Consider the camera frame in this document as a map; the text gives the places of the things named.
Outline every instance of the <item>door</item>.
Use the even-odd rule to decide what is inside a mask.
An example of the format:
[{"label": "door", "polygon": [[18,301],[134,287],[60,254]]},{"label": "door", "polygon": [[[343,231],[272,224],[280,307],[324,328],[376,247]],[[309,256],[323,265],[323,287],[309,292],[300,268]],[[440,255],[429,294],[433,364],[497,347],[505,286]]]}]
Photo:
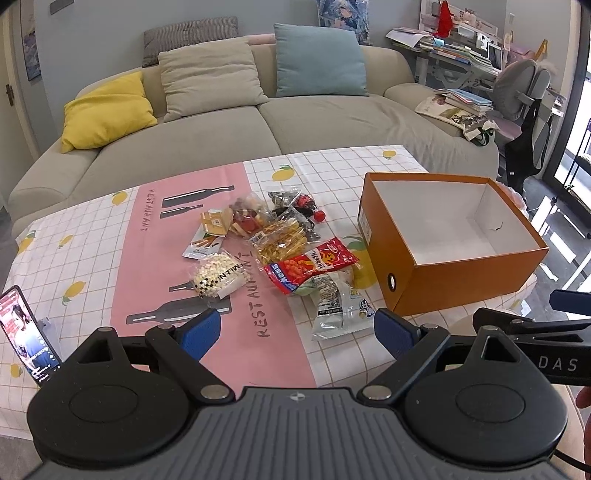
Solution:
[{"label": "door", "polygon": [[[4,38],[4,28],[5,22],[0,21],[0,38]],[[33,157],[21,128],[14,98],[8,93],[13,87],[8,79],[4,48],[5,42],[0,41],[0,201],[6,206],[8,196],[33,164]]]},{"label": "door", "polygon": [[582,8],[569,105],[543,180],[591,228],[591,15]]}]

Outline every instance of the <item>glass door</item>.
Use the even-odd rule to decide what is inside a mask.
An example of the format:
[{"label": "glass door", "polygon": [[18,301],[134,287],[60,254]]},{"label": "glass door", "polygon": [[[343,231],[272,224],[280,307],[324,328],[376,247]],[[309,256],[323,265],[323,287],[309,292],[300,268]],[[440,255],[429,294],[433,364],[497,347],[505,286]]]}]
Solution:
[{"label": "glass door", "polygon": [[591,227],[591,21],[581,9],[579,52],[569,104],[544,181]]}]

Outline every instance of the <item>orange box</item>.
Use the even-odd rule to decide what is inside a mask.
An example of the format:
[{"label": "orange box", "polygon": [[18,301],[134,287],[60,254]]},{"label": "orange box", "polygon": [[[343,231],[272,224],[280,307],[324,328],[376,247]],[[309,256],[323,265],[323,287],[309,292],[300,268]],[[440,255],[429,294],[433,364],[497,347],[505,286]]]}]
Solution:
[{"label": "orange box", "polygon": [[359,228],[388,308],[415,315],[518,291],[548,246],[491,179],[368,173]]}]

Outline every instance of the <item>human hand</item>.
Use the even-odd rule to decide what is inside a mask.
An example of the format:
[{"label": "human hand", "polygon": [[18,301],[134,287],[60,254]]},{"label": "human hand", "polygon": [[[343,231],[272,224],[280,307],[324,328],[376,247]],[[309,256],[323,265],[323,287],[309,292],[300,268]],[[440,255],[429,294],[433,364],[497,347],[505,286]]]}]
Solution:
[{"label": "human hand", "polygon": [[[583,389],[577,395],[575,401],[577,408],[591,407],[591,387],[583,387]],[[587,420],[585,425],[585,433],[583,435],[584,444],[584,459],[587,465],[591,465],[591,417]],[[585,477],[589,480],[589,474],[586,473]]]}]

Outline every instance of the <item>phone stand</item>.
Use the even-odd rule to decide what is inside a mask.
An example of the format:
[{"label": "phone stand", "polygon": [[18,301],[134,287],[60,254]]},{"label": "phone stand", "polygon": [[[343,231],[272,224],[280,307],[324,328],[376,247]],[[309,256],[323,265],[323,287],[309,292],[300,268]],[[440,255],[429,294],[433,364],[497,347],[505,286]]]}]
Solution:
[{"label": "phone stand", "polygon": [[53,325],[50,319],[47,317],[38,320],[37,325],[39,326],[39,329],[42,331],[43,335],[45,335],[49,345],[54,349],[55,353],[59,357],[59,360],[63,362],[65,359],[61,355],[60,337],[57,334],[55,325]]}]

